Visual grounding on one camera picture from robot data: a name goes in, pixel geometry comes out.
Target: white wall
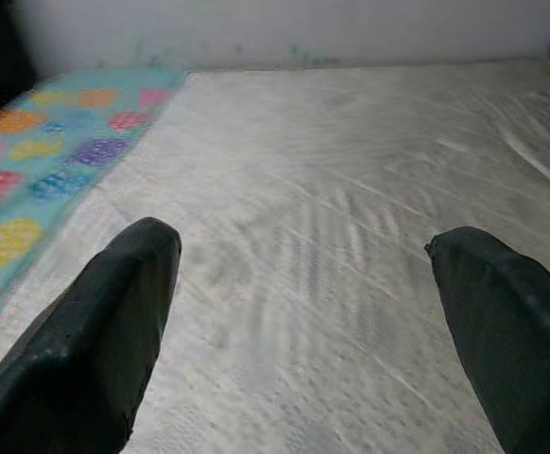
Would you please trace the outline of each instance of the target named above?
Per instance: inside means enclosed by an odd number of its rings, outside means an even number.
[[[41,73],[382,64],[550,53],[550,0],[17,0]]]

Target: white mattress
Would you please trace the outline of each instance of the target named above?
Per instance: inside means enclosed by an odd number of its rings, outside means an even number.
[[[10,293],[0,358],[144,216],[183,258],[126,453],[501,452],[422,246],[474,225],[550,270],[550,65],[192,75]]]

